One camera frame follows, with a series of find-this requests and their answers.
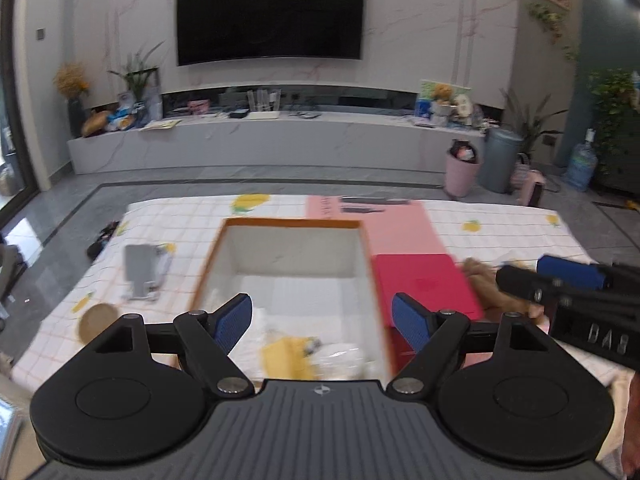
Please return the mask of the brown plush toy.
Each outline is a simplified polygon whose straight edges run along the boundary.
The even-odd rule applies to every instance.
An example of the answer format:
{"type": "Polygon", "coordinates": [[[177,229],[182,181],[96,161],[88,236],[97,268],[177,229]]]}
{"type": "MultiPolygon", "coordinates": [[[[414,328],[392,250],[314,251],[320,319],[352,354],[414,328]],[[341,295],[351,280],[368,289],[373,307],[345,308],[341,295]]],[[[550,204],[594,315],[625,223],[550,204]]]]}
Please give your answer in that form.
{"type": "Polygon", "coordinates": [[[546,320],[544,308],[538,304],[516,298],[498,289],[496,270],[473,258],[466,258],[458,264],[484,311],[484,318],[499,322],[503,313],[518,312],[536,324],[546,320]]]}

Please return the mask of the yellow crochet cloth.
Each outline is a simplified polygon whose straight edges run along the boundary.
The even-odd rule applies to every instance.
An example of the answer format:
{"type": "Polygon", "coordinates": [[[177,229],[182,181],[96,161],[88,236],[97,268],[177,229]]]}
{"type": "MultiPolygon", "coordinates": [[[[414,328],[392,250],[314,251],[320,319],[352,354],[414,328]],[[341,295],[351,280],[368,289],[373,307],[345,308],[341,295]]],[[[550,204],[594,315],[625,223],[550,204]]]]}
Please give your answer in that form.
{"type": "Polygon", "coordinates": [[[311,355],[317,349],[314,338],[284,336],[262,347],[262,369],[270,379],[315,380],[311,355]]]}

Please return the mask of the white crinkled plastic bag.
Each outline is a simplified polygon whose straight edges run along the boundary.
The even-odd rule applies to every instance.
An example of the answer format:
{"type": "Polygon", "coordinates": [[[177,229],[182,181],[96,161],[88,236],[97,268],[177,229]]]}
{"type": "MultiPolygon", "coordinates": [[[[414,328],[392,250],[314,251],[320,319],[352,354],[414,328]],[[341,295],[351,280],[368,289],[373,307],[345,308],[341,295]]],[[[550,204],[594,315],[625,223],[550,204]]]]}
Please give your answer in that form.
{"type": "Polygon", "coordinates": [[[258,309],[254,320],[245,333],[243,340],[243,361],[250,364],[250,371],[256,382],[270,379],[262,369],[262,347],[284,337],[306,337],[317,341],[317,349],[310,356],[316,379],[352,380],[363,379],[369,374],[373,363],[367,359],[364,351],[351,342],[323,342],[316,336],[290,335],[268,325],[264,310],[258,309]]]}

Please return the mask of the grey phone stand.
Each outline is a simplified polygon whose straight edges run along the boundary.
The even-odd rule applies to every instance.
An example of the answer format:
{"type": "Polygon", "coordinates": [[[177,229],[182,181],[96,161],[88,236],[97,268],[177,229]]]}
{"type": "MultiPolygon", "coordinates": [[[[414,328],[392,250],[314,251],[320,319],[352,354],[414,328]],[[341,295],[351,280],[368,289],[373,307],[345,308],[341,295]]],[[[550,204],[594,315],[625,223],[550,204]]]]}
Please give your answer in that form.
{"type": "Polygon", "coordinates": [[[165,281],[175,249],[171,244],[137,244],[124,248],[125,297],[156,301],[165,281]]]}

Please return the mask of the blue water jug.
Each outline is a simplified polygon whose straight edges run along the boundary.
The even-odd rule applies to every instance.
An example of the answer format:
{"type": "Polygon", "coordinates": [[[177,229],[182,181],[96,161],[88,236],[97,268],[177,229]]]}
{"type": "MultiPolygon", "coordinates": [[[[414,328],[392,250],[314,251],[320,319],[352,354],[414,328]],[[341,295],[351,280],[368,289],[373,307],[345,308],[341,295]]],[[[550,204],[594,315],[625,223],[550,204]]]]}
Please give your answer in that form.
{"type": "Polygon", "coordinates": [[[570,155],[570,162],[564,174],[564,181],[577,191],[585,192],[598,166],[597,153],[593,147],[596,132],[588,129],[585,141],[577,144],[570,155]]]}

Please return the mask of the orange open storage box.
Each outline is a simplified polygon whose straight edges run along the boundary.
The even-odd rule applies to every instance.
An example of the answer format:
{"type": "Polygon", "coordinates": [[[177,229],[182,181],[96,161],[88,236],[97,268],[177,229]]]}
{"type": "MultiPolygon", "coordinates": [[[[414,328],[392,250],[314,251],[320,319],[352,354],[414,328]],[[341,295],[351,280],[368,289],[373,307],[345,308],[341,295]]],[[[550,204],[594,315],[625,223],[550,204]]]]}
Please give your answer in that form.
{"type": "MultiPolygon", "coordinates": [[[[388,382],[392,352],[378,304],[370,244],[355,220],[231,218],[218,232],[191,302],[213,312],[247,294],[253,316],[323,342],[351,342],[373,365],[363,379],[388,382]]],[[[245,334],[230,358],[254,384],[243,361],[245,334]]]]}

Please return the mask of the round wooden coaster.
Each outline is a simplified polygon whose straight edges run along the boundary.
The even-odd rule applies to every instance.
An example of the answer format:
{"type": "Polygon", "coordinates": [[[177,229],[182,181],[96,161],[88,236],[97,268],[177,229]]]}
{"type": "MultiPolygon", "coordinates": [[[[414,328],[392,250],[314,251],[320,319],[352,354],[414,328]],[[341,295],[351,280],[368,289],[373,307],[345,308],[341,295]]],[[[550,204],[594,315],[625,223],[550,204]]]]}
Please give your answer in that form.
{"type": "Polygon", "coordinates": [[[96,336],[111,326],[119,318],[119,310],[114,304],[95,304],[78,320],[77,336],[82,344],[88,344],[96,336]]]}

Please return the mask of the pink trash bin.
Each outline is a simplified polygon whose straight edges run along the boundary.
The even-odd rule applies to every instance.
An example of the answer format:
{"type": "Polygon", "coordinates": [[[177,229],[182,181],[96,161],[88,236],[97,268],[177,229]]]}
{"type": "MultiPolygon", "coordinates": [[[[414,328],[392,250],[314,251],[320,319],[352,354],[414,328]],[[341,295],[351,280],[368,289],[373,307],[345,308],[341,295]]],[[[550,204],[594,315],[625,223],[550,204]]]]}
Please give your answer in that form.
{"type": "Polygon", "coordinates": [[[455,198],[467,196],[481,164],[480,153],[471,142],[454,139],[446,155],[445,192],[455,198]]]}

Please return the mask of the grey metal trash can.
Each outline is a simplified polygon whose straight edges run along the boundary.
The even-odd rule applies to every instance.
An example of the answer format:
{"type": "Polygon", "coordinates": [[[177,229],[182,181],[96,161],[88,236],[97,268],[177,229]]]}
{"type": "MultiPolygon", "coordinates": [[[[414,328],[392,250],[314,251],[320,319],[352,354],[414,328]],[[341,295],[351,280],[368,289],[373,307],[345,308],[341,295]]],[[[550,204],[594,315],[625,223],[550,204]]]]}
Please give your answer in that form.
{"type": "Polygon", "coordinates": [[[505,193],[518,158],[523,139],[513,131],[499,128],[488,130],[484,158],[477,182],[486,190],[505,193]]]}

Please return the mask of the tall floor plant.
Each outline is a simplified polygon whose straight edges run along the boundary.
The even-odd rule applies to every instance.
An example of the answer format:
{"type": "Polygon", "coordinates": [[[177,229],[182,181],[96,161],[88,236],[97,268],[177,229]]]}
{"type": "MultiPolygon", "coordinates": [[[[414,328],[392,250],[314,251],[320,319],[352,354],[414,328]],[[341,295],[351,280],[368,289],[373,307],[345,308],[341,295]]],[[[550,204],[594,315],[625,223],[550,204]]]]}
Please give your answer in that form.
{"type": "Polygon", "coordinates": [[[520,152],[527,158],[532,158],[535,144],[540,138],[562,134],[560,130],[549,129],[547,124],[552,118],[566,114],[568,109],[547,112],[550,94],[547,94],[536,106],[522,104],[513,90],[502,90],[501,94],[506,101],[504,112],[506,118],[502,120],[503,128],[512,131],[520,138],[520,152]]]}

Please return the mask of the teddy bear on console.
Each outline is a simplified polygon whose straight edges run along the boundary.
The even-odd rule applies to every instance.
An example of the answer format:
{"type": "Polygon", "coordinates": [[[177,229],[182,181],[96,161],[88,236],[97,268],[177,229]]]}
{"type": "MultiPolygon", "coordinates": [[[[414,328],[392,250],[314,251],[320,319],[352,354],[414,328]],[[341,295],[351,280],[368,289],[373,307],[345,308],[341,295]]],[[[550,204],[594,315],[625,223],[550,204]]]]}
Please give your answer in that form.
{"type": "Polygon", "coordinates": [[[454,95],[454,89],[450,84],[435,84],[432,102],[431,113],[432,122],[436,126],[446,126],[448,119],[452,112],[451,100],[454,95]]]}

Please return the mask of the marble TV console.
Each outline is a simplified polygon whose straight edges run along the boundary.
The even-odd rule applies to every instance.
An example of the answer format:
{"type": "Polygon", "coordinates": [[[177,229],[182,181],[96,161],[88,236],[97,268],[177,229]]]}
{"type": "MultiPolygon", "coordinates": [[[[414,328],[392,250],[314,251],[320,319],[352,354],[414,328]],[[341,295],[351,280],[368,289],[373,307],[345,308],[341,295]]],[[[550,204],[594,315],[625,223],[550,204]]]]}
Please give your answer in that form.
{"type": "Polygon", "coordinates": [[[167,130],[131,129],[67,142],[76,174],[213,166],[294,166],[441,174],[454,140],[480,153],[474,130],[421,127],[405,117],[323,113],[314,119],[192,117],[167,130]]]}

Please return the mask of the white wifi router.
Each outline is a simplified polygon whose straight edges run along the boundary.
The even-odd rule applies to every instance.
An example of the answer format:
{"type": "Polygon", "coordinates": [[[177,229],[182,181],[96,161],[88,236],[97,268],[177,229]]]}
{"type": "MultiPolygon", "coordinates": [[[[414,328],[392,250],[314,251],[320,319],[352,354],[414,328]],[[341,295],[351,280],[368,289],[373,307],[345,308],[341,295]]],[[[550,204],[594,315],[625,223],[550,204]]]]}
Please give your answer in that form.
{"type": "Polygon", "coordinates": [[[250,120],[278,119],[280,116],[280,90],[248,90],[246,92],[250,120]]]}

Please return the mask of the green potted plant on console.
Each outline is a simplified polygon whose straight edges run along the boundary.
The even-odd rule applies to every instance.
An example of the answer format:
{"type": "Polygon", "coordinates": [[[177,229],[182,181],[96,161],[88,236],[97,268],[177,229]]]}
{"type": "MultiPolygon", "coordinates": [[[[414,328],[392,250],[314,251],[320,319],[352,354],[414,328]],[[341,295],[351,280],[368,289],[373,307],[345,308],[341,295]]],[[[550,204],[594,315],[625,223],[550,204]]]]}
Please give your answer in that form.
{"type": "Polygon", "coordinates": [[[152,73],[157,71],[156,66],[149,64],[149,58],[162,45],[163,41],[147,51],[140,48],[135,54],[128,55],[126,64],[120,70],[108,71],[109,74],[117,76],[126,84],[127,90],[132,94],[136,103],[144,102],[145,89],[152,73]]]}

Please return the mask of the dark vase yellow flowers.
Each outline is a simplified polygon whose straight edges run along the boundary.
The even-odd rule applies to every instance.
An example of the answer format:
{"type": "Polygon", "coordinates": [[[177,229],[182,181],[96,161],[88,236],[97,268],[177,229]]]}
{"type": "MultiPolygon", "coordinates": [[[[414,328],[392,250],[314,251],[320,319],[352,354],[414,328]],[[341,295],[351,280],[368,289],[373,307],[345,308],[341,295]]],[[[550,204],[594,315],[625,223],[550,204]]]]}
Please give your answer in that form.
{"type": "Polygon", "coordinates": [[[70,131],[74,138],[79,138],[87,120],[87,112],[82,104],[82,97],[89,93],[85,67],[81,63],[63,63],[56,72],[53,83],[58,93],[66,99],[70,131]]]}

